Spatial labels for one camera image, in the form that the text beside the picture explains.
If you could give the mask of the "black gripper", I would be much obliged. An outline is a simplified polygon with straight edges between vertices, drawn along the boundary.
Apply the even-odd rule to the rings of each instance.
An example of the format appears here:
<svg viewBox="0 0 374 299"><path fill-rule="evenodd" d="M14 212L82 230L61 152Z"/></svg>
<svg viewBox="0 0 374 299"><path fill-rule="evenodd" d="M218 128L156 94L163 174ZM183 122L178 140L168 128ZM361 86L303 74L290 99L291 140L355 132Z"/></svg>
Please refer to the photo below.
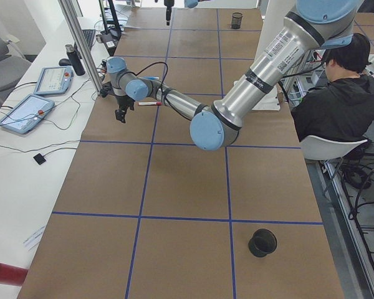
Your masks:
<svg viewBox="0 0 374 299"><path fill-rule="evenodd" d="M166 6L166 25L170 25L171 21L171 8L173 7L173 0L164 0L164 5Z"/></svg>
<svg viewBox="0 0 374 299"><path fill-rule="evenodd" d="M119 106L119 109L115 110L115 118L116 120L126 123L125 116L127 114L127 110L130 109L134 111L134 99L129 97L128 95L123 96L115 96L117 99L117 103Z"/></svg>

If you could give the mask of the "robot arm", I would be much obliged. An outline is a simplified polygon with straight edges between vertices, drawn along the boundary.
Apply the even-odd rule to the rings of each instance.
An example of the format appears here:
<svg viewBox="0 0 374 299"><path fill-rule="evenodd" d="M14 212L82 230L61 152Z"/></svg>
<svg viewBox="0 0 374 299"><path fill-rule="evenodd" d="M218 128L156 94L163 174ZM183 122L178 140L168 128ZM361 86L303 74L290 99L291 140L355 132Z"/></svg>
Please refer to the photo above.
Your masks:
<svg viewBox="0 0 374 299"><path fill-rule="evenodd" d="M194 8L196 7L200 2L203 2L204 0L184 0L184 5L187 8ZM166 25L169 26L171 22L171 14L172 9L175 5L174 0L164 0L163 5L166 7Z"/></svg>
<svg viewBox="0 0 374 299"><path fill-rule="evenodd" d="M352 39L356 1L297 1L284 17L284 26L256 58L247 72L221 100L203 105L159 80L140 78L127 69L125 60L107 60L112 92L118 101L117 120L147 97L160 101L190 121L194 144L212 151L231 145L238 137L243 118L310 50L333 49Z"/></svg>

